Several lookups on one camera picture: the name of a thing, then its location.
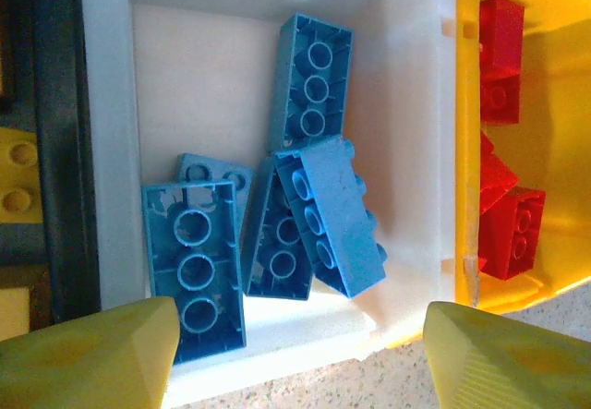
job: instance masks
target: white plastic base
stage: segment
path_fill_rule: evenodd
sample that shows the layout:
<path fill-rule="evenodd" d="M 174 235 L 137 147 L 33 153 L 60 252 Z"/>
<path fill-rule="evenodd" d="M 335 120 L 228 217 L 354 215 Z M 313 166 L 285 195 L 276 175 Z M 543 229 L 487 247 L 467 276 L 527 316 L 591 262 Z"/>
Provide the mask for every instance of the white plastic base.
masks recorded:
<path fill-rule="evenodd" d="M 303 11 L 355 30 L 346 135 L 388 278 L 355 302 L 321 283 L 307 302 L 247 298 L 247 348 L 174 367 L 165 406 L 363 358 L 418 333 L 430 301 L 453 300 L 455 0 L 83 5 L 105 308 L 145 294 L 139 177 L 173 181 L 183 152 L 257 167 L 282 23 Z M 125 202 L 112 202 L 117 191 Z"/>

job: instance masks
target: blue lego brick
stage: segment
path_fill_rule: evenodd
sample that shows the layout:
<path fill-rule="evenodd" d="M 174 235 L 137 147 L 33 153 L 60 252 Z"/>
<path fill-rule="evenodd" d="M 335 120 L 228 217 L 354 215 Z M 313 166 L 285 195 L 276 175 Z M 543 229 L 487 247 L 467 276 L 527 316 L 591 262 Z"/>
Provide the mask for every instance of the blue lego brick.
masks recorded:
<path fill-rule="evenodd" d="M 241 262 L 246 295 L 308 299 L 312 267 L 272 157 L 257 174 Z"/>
<path fill-rule="evenodd" d="M 351 166 L 353 144 L 341 136 L 275 152 L 275 168 L 314 273 L 353 298 L 385 278 L 386 252 L 376 244 L 366 185 Z"/>
<path fill-rule="evenodd" d="M 142 188 L 153 295 L 175 299 L 175 363 L 246 345 L 235 187 L 230 181 Z"/>
<path fill-rule="evenodd" d="M 353 32 L 302 14 L 281 27 L 269 151 L 343 133 Z"/>
<path fill-rule="evenodd" d="M 184 153 L 179 157 L 179 182 L 230 180 L 235 184 L 238 229 L 242 229 L 254 171 L 242 164 Z"/>

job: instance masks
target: countertop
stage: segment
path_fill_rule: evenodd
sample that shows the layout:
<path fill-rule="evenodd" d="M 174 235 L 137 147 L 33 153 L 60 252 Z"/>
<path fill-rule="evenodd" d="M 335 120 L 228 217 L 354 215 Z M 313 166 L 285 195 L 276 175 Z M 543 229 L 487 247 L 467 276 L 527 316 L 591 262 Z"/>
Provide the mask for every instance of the countertop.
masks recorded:
<path fill-rule="evenodd" d="M 591 283 L 508 317 L 591 342 Z M 439 407 L 422 341 L 186 404 L 201 408 Z"/>

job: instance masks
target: yellow plastic bin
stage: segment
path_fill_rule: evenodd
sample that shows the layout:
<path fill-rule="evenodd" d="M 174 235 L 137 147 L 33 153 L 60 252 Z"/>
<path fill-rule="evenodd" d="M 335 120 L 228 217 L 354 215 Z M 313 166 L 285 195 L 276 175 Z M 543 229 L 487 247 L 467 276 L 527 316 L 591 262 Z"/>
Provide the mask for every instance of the yellow plastic bin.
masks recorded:
<path fill-rule="evenodd" d="M 525 7 L 521 121 L 483 130 L 547 200 L 535 267 L 506 282 L 477 275 L 481 0 L 457 1 L 456 300 L 510 312 L 591 278 L 591 0 L 513 0 Z"/>

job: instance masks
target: white storage compartment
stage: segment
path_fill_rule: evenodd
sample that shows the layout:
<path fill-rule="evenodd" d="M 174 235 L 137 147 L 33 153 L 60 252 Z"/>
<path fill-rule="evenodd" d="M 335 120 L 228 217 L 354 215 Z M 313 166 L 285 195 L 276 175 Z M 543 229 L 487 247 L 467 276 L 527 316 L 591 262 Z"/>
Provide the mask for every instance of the white storage compartment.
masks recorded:
<path fill-rule="evenodd" d="M 175 366 L 164 405 L 362 358 L 454 299 L 455 0 L 83 0 L 103 308 L 149 293 L 140 184 L 193 152 L 257 167 L 279 28 L 355 31 L 346 136 L 388 277 L 355 301 L 245 299 L 247 347 Z"/>

